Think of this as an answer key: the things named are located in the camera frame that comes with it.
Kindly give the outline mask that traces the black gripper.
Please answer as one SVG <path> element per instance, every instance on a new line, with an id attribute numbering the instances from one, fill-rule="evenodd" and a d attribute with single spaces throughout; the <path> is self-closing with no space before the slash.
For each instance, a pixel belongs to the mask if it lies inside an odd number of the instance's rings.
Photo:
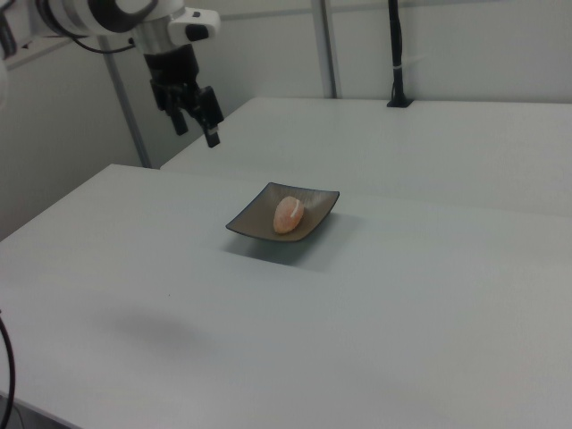
<path id="1" fill-rule="evenodd" d="M 223 113 L 212 87 L 200 88 L 195 94 L 199 68 L 193 47 L 185 45 L 160 55 L 145 54 L 144 59 L 157 107 L 167 112 L 175 133 L 182 136 L 188 132 L 182 109 L 189 113 L 197 102 L 196 119 L 207 145 L 210 148 L 219 145 L 218 127 L 223 122 Z"/>

